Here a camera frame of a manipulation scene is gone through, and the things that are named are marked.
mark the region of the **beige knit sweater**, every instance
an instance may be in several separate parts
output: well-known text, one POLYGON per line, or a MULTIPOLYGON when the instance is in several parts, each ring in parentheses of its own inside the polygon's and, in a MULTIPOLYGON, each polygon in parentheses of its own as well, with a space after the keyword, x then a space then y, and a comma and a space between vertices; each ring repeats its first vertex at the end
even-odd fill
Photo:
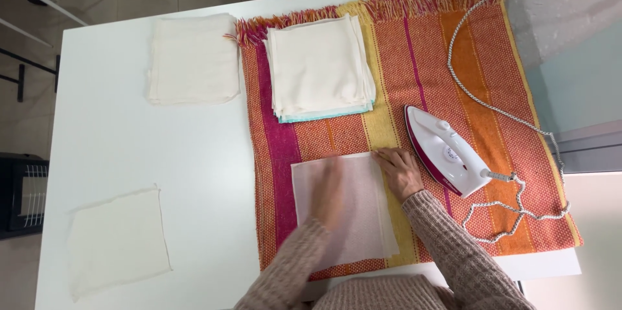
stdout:
MULTIPOLYGON (((428 191, 410 196, 402 210, 451 290, 432 286, 423 275, 355 278, 329 290, 315 302, 315 310, 535 309, 428 191)), ((303 307, 300 293, 324 254, 328 236, 316 220, 299 226, 235 309, 303 307)))

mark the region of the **steam iron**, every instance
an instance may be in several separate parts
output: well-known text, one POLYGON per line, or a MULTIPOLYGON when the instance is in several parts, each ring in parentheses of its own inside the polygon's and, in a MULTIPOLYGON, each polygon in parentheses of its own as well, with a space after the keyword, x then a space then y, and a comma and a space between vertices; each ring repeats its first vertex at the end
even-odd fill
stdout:
POLYGON ((408 105, 404 116, 412 147, 442 186, 465 198, 491 180, 486 163, 449 123, 408 105))

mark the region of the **hand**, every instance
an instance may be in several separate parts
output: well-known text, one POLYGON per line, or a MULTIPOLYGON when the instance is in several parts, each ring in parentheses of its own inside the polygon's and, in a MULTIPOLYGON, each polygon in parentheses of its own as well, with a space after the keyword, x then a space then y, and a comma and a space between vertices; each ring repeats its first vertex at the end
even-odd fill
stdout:
POLYGON ((407 150, 383 147, 372 151, 371 156, 385 172, 389 188, 400 204, 424 189, 417 161, 407 150))
POLYGON ((319 177, 311 196, 310 216, 317 219, 328 231, 339 226, 343 208, 343 163, 340 157, 331 157, 319 177))

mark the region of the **yellow stripe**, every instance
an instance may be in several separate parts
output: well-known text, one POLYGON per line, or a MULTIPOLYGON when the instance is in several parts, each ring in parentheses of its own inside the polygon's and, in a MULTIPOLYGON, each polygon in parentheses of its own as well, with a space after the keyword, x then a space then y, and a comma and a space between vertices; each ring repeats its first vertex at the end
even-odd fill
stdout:
MULTIPOLYGON (((399 139, 393 131, 393 116, 390 112, 388 100, 385 95, 385 83, 383 81, 382 66, 379 63, 379 51, 376 45, 376 34, 374 26, 362 25, 363 41, 365 51, 367 51, 368 64, 371 74, 376 83, 376 103, 374 110, 362 113, 361 118, 365 129, 365 136, 369 149, 377 149, 379 147, 399 147, 399 139)), ((385 193, 389 207, 389 215, 391 216, 391 224, 393 225, 393 233, 399 246, 399 254, 391 258, 385 259, 387 267, 410 265, 420 262, 419 251, 416 250, 412 238, 410 222, 401 205, 393 196, 385 179, 385 193)))
MULTIPOLYGON (((518 71, 521 74, 521 79, 523 80, 523 85, 525 87, 525 92, 527 93, 527 102, 529 104, 529 109, 531 109, 531 114, 534 117, 534 125, 537 128, 540 128, 540 121, 538 120, 538 115, 536 113, 536 107, 534 106, 534 100, 531 96, 531 89, 529 88, 529 84, 527 83, 527 78, 525 77, 525 70, 523 69, 523 64, 521 63, 521 57, 518 55, 518 50, 516 48, 516 43, 514 42, 514 36, 512 35, 512 28, 509 25, 508 12, 506 11, 505 5, 503 3, 501 5, 501 12, 503 13, 503 22, 505 22, 506 30, 508 31, 509 43, 512 47, 512 53, 514 54, 514 59, 516 60, 516 64, 518 66, 518 71)), ((564 195, 564 186, 562 185, 562 180, 559 176, 559 171, 557 169, 557 165, 555 159, 553 158, 553 154, 550 152, 548 148, 548 144, 546 143, 542 134, 538 133, 538 138, 542 143, 542 147, 544 147, 544 152, 548 158, 548 164, 553 171, 553 178, 555 180, 555 185, 557 187, 557 193, 559 194, 559 201, 562 203, 562 207, 566 206, 566 197, 564 195)), ((572 219, 569 215, 565 216, 566 223, 570 228, 570 232, 572 234, 572 238, 575 241, 575 246, 579 246, 581 244, 579 239, 579 233, 575 228, 575 225, 572 223, 572 219)))

